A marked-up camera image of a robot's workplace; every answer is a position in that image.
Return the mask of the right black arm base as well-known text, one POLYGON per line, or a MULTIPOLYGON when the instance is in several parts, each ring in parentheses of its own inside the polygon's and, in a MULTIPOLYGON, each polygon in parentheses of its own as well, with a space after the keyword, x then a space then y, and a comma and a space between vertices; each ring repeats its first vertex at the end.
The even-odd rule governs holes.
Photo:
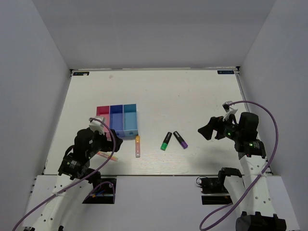
POLYGON ((196 185, 201 188, 202 205, 227 205, 232 202, 218 178, 200 176, 196 179, 196 185))

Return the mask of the orange capped highlighter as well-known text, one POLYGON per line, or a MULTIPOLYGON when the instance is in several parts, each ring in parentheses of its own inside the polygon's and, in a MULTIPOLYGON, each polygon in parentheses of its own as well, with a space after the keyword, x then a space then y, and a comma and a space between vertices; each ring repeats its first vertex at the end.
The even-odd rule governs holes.
POLYGON ((140 136, 137 135, 135 137, 135 157, 140 158, 141 156, 141 150, 140 150, 140 136))

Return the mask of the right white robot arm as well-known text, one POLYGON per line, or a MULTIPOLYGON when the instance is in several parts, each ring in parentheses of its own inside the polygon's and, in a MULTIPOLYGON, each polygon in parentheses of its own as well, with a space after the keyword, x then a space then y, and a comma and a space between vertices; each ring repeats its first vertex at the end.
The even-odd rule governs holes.
POLYGON ((241 113, 237 122, 234 114, 210 118, 198 132, 206 139, 217 134, 216 140, 228 138, 234 148, 242 170, 223 167, 216 178, 200 178, 197 184, 204 194, 228 193, 237 213, 237 231, 284 231, 286 221, 279 218, 272 205, 268 187, 265 147, 257 139, 259 118, 249 112, 241 113))

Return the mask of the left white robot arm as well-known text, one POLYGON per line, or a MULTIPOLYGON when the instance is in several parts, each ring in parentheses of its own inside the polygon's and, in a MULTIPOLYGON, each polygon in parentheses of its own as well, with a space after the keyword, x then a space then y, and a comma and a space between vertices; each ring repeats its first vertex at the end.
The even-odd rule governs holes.
POLYGON ((114 129, 108 131, 108 135, 100 128, 77 132, 74 144, 64 154, 51 196, 27 213, 29 216, 44 207, 34 224, 26 227, 27 231, 63 231, 73 206, 101 188, 100 170, 90 168, 90 160, 98 152, 114 154, 123 142, 114 129))

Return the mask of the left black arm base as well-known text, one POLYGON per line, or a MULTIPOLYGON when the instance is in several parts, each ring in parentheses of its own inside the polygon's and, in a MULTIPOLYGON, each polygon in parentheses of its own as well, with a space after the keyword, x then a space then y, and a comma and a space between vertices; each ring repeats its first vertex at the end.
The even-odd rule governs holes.
POLYGON ((113 205, 115 203, 117 178, 100 178, 93 185, 93 191, 84 199, 83 204, 113 205))

